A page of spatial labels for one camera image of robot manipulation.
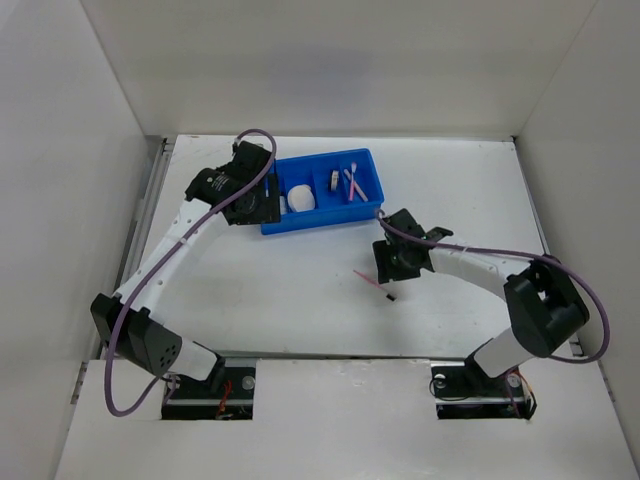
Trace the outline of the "round beige powder puff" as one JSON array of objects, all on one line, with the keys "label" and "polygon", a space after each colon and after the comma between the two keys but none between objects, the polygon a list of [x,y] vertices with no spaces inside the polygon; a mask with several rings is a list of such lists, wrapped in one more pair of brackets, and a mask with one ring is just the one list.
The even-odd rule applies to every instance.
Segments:
[{"label": "round beige powder puff", "polygon": [[289,190],[287,204],[293,213],[303,213],[316,208],[316,199],[308,184],[300,184]]}]

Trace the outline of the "small bottle black cap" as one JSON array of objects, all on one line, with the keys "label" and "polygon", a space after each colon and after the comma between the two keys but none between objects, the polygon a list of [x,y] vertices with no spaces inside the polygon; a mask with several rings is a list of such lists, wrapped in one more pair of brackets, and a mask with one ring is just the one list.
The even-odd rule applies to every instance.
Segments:
[{"label": "small bottle black cap", "polygon": [[279,210],[281,215],[286,215],[288,213],[287,201],[284,196],[279,197]]}]

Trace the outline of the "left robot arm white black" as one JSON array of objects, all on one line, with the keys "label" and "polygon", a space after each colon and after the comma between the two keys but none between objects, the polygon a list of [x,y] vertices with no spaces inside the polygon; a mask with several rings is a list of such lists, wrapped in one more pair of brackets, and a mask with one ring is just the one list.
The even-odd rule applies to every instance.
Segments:
[{"label": "left robot arm white black", "polygon": [[155,377],[186,376],[201,396],[221,390],[221,356],[181,334],[177,314],[164,305],[170,288],[231,227],[279,221],[275,150],[236,138],[229,162],[191,180],[167,232],[138,270],[115,293],[95,297],[90,312],[106,347],[108,377],[122,358]]}]

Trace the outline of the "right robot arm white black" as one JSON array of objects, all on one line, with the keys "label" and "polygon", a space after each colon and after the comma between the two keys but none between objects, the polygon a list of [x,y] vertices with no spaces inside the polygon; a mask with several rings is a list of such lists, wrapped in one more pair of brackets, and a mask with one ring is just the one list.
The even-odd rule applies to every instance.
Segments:
[{"label": "right robot arm white black", "polygon": [[429,231],[405,209],[376,218],[384,238],[373,243],[381,284],[411,280],[422,272],[448,275],[502,300],[509,326],[463,365],[433,373],[451,397],[492,397],[506,392],[506,377],[533,358],[549,358],[589,318],[568,271],[553,257],[473,247],[453,231]]}]

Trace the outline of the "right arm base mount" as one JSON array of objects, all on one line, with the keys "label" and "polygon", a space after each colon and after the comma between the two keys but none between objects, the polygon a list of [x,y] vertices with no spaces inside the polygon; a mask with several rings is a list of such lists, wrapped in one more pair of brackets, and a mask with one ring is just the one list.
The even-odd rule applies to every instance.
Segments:
[{"label": "right arm base mount", "polygon": [[538,408],[518,368],[490,378],[464,362],[431,365],[429,391],[439,420],[516,419],[529,421]]}]

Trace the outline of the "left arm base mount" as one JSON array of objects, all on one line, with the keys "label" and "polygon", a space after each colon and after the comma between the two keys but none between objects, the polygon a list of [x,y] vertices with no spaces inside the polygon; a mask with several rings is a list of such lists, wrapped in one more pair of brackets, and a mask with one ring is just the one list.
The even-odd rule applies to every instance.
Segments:
[{"label": "left arm base mount", "polygon": [[211,385],[186,376],[165,381],[165,421],[248,421],[253,419],[256,358],[227,358]]}]

